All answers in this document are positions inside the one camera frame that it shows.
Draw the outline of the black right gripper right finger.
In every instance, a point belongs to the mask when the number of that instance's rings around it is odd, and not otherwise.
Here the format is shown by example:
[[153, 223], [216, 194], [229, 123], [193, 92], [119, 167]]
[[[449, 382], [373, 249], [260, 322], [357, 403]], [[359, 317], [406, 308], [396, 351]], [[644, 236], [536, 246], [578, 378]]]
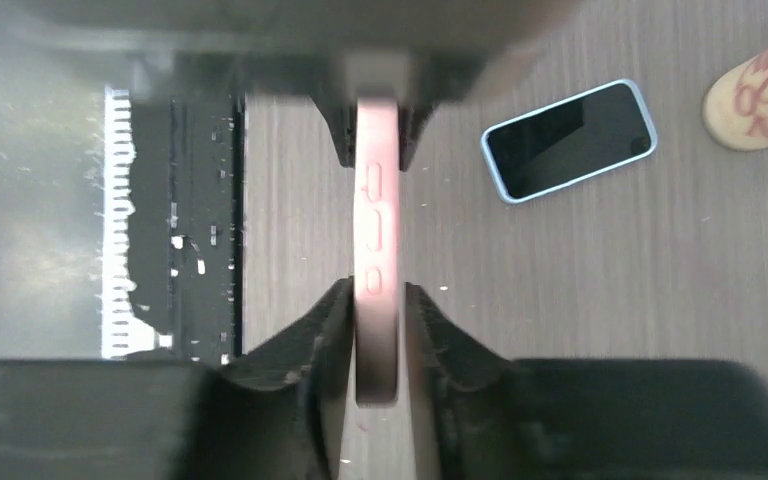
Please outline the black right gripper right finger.
[[704, 359], [506, 359], [405, 287], [420, 479], [768, 479], [768, 383]]

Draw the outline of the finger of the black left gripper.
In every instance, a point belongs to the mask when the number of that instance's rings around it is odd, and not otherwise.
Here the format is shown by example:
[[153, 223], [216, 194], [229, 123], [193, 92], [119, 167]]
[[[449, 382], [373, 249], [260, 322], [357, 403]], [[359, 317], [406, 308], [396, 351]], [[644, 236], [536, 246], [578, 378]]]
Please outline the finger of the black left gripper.
[[341, 80], [322, 56], [279, 55], [248, 58], [244, 85], [249, 93], [309, 99], [325, 120], [344, 168], [355, 165], [357, 104], [342, 96]]
[[427, 122], [438, 107], [463, 103], [487, 61], [478, 56], [424, 54], [412, 63], [409, 95], [399, 103], [399, 168], [408, 171]]

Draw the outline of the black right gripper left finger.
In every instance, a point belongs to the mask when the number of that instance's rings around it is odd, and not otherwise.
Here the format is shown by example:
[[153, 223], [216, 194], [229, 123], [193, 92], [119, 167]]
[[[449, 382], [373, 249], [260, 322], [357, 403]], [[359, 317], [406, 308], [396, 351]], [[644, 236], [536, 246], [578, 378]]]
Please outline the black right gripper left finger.
[[353, 282], [221, 366], [0, 359], [0, 479], [333, 479]]

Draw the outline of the pink phone case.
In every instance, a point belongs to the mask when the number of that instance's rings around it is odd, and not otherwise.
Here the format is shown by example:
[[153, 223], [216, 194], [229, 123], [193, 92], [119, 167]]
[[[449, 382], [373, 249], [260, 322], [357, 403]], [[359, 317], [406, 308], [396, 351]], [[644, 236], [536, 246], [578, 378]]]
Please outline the pink phone case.
[[353, 196], [355, 392], [363, 406], [398, 393], [401, 283], [398, 106], [362, 99], [357, 107]]

